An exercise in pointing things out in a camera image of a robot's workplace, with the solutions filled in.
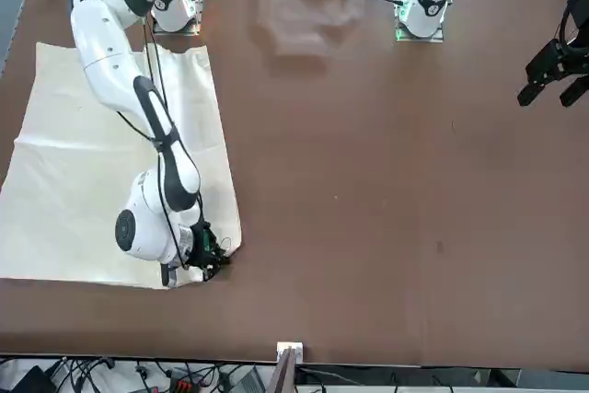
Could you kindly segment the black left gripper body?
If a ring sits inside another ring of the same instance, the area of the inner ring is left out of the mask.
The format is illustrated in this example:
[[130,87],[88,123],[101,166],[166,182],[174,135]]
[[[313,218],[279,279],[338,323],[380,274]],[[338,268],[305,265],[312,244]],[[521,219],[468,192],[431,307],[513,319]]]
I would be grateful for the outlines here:
[[567,42],[571,50],[588,49],[588,0],[569,0],[565,20],[572,17],[577,28],[576,36]]

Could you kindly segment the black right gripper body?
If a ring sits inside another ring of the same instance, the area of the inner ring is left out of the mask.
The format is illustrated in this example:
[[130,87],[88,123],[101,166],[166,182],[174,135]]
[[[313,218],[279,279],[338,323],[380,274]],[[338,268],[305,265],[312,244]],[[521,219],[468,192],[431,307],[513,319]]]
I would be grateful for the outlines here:
[[216,239],[211,231],[210,224],[206,221],[199,222],[191,227],[191,232],[193,240],[190,252],[190,266],[212,269],[215,264],[212,244]]

